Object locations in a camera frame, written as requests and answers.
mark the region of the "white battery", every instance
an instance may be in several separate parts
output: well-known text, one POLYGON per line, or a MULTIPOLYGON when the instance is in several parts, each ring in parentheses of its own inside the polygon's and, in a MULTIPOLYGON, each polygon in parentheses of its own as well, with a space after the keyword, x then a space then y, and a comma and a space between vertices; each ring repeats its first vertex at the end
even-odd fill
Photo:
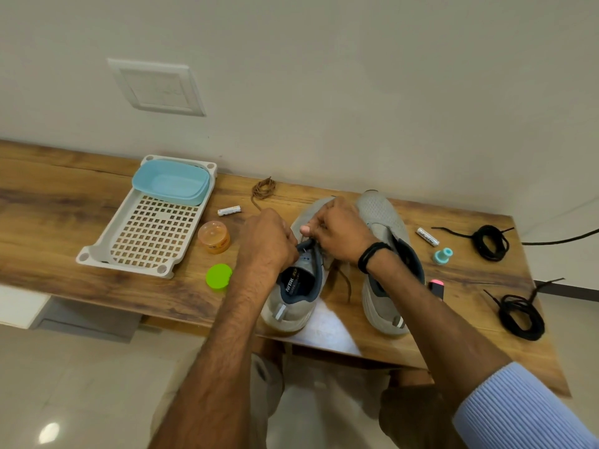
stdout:
POLYGON ((223 208, 222 210, 216 211, 216 214, 223 216, 229 214, 235 214, 236 212, 241 212, 241 206, 232 206, 230 208, 223 208))
POLYGON ((429 233, 425 232, 422 227, 416 230, 416 233, 419 234, 426 242, 432 244, 434 247, 439 245, 439 241, 433 238, 429 233))

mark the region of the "perforated tray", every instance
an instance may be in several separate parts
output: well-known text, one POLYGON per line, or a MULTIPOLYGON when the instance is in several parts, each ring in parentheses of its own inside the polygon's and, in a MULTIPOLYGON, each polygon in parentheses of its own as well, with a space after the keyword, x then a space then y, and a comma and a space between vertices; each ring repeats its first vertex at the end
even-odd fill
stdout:
POLYGON ((201 205, 164 202, 131 189, 94 245, 77 255, 77 263, 120 269, 170 279, 173 267, 183 260, 204 207, 214 189, 216 164, 176 157, 146 156, 141 162, 166 159, 202 167, 210 185, 201 205))

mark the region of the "shoe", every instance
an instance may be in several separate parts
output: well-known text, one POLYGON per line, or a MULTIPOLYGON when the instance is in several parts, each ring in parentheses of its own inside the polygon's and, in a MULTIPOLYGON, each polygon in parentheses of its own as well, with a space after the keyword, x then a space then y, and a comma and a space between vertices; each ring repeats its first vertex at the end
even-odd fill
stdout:
POLYGON ((278 331, 295 332, 302 329, 325 286, 328 276, 328 267, 325 266, 330 266, 332 259, 325 258, 316 240, 303 240, 299 229, 333 198, 327 197, 312 203, 291 225, 291 231, 299 241, 297 249, 300 258, 279 274, 277 284, 268 295, 261 312, 266 324, 278 331))
MULTIPOLYGON (((387 243, 412 274, 424 283, 422 264, 410 246, 406 225, 391 202, 378 191, 367 190, 360 196, 356 206, 360 211, 360 218, 366 222, 373 235, 387 243)), ((370 274, 362 287, 362 305, 366 318, 380 332, 400 335, 410 331, 389 295, 370 274)))

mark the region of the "black wristband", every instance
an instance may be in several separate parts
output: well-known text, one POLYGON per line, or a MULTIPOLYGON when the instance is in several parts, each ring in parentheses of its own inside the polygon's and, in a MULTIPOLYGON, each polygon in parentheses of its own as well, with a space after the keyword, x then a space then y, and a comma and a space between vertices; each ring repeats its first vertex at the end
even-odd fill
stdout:
POLYGON ((393 249, 390 248, 387 243, 382 242, 382 241, 375 242, 368 249, 366 249, 364 251, 364 253, 360 257, 360 259, 358 260, 358 269, 360 271, 362 271, 364 274, 368 274, 368 270, 366 269, 366 265, 368 264, 368 261, 370 260, 370 258, 372 258, 372 256, 374 255, 374 253, 377 250, 381 250, 381 249, 389 249, 390 251, 393 252, 393 249))

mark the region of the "green bottle cap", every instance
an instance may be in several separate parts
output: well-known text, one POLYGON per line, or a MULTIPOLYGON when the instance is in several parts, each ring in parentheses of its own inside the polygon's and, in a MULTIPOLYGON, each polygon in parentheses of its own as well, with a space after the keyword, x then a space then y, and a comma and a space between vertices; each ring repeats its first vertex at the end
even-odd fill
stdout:
POLYGON ((224 290, 229 284, 231 274, 233 274, 233 270, 227 264, 215 264, 206 273, 206 283, 215 292, 224 290))

